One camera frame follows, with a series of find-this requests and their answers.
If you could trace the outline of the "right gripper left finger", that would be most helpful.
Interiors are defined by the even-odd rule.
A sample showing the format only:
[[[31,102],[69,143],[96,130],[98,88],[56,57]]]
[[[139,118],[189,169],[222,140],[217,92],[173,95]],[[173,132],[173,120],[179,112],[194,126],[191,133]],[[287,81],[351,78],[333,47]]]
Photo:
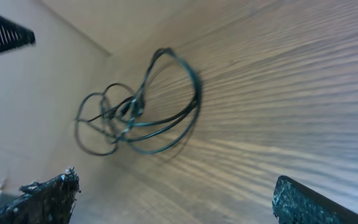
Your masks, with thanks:
[[[79,176],[69,167],[46,182],[22,185],[22,195],[0,208],[0,224],[68,224],[80,192]]]

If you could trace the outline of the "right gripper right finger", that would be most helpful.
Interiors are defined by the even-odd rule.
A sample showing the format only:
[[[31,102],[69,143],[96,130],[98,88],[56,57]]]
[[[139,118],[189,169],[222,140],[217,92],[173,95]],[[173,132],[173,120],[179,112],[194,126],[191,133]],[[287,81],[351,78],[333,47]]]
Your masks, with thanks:
[[[294,179],[278,177],[272,200],[279,224],[358,224],[358,214]]]

